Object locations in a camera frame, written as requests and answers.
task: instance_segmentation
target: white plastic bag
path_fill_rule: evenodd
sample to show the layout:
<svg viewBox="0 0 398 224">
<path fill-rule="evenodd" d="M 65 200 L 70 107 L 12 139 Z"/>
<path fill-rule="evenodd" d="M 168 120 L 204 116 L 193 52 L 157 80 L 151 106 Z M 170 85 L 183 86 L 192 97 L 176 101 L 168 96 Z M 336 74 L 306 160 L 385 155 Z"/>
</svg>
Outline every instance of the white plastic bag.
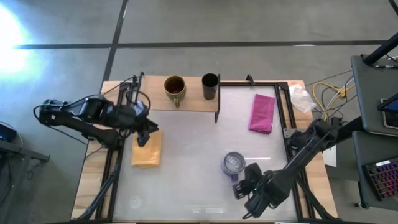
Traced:
<svg viewBox="0 0 398 224">
<path fill-rule="evenodd" d="M 289 87 L 290 100 L 292 104 L 299 109 L 301 112 L 306 113 L 317 105 L 312 101 L 312 98 L 305 89 L 303 89 L 299 84 Z"/>
</svg>

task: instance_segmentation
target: wooden shelf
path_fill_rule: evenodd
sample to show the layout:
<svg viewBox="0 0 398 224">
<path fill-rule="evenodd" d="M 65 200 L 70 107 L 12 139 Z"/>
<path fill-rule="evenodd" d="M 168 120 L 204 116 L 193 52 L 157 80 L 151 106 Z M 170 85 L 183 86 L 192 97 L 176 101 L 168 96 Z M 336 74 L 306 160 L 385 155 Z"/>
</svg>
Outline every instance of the wooden shelf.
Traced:
<svg viewBox="0 0 398 224">
<path fill-rule="evenodd" d="M 182 77 L 187 87 L 185 99 L 181 102 L 180 108 L 177 109 L 174 102 L 171 101 L 164 90 L 164 81 L 167 76 L 146 75 L 141 83 L 140 91 L 148 95 L 151 102 L 151 110 L 177 110 L 177 111 L 218 111 L 218 94 L 213 100 L 206 100 L 203 97 L 201 87 L 201 77 Z M 138 99 L 148 105 L 148 101 L 142 95 Z"/>
</svg>

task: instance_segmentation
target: brown mug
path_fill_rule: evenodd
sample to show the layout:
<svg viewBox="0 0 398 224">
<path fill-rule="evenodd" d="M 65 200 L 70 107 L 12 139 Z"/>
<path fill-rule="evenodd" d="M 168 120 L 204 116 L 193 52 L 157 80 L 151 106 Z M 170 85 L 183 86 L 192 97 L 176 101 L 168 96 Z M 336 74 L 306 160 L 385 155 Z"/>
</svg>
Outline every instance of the brown mug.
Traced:
<svg viewBox="0 0 398 224">
<path fill-rule="evenodd" d="M 180 108 L 180 103 L 185 98 L 187 87 L 185 86 L 184 79 L 180 76 L 173 75 L 164 81 L 164 89 L 166 95 L 174 101 L 175 107 Z"/>
</svg>

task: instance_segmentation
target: yellow cable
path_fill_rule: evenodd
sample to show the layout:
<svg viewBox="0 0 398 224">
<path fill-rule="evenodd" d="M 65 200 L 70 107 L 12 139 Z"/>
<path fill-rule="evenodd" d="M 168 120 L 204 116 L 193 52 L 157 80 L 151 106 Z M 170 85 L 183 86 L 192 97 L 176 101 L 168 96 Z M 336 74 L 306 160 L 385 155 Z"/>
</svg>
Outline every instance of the yellow cable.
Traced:
<svg viewBox="0 0 398 224">
<path fill-rule="evenodd" d="M 312 85 L 312 95 L 313 95 L 313 98 L 314 98 L 314 100 L 317 102 L 317 104 L 318 104 L 318 106 L 323 110 L 323 112 L 324 112 L 324 115 L 325 115 L 325 117 L 324 117 L 324 120 L 326 121 L 327 119 L 328 119 L 328 111 L 330 111 L 330 109 L 329 108 L 324 108 L 323 106 L 322 106 L 322 104 L 319 102 L 319 100 L 318 100 L 318 98 L 317 98 L 317 96 L 316 96 L 316 94 L 315 94 L 315 87 L 317 86 L 317 85 L 325 85 L 325 86 L 328 86 L 328 87 L 330 87 L 330 88 L 332 88 L 332 89 L 334 89 L 336 92 L 340 92 L 339 93 L 339 95 L 333 100 L 333 102 L 330 104 L 330 106 L 329 106 L 329 108 L 332 108 L 333 107 L 333 105 L 335 104 L 335 102 L 336 102 L 336 100 L 340 97 L 340 98 L 344 98 L 344 97 L 346 97 L 346 93 L 348 92 L 348 91 L 350 91 L 352 88 L 354 88 L 354 86 L 355 86 L 355 84 L 354 85 L 352 85 L 352 86 L 350 86 L 350 87 L 348 87 L 348 88 L 345 88 L 345 87 L 343 87 L 343 88 L 336 88 L 336 87 L 334 87 L 334 86 L 332 86 L 331 84 L 328 84 L 328 83 L 325 83 L 325 82 L 317 82 L 317 83 L 314 83 L 314 85 Z"/>
</svg>

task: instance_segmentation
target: concrete floor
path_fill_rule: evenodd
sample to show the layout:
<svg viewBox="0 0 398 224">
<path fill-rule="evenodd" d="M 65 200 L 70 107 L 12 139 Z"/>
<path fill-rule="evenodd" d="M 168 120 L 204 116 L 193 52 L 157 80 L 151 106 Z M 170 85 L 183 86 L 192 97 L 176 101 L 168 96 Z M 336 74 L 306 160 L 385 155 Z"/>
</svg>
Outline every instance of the concrete floor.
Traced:
<svg viewBox="0 0 398 224">
<path fill-rule="evenodd" d="M 110 44 L 121 5 L 122 0 L 0 1 L 0 28 L 6 31 L 0 35 L 0 118 L 17 128 L 26 147 L 51 154 L 50 162 L 24 181 L 11 223 L 70 218 L 86 146 L 41 126 L 32 108 L 49 98 L 74 100 L 99 92 L 109 49 L 10 46 Z M 130 0 L 119 42 L 386 40 L 396 30 L 398 16 L 387 0 Z M 193 76 L 213 72 L 225 80 L 241 80 L 250 73 L 258 80 L 311 83 L 349 70 L 352 55 L 369 54 L 376 47 L 118 49 L 109 79 L 122 80 L 140 71 Z M 350 76 L 327 82 L 343 86 Z M 351 101 L 341 112 L 345 121 L 355 119 L 358 102 Z M 345 144 L 339 149 L 352 148 Z M 356 183 L 332 178 L 330 182 L 342 219 L 392 223 L 398 217 L 397 212 L 353 207 L 359 201 Z"/>
</svg>

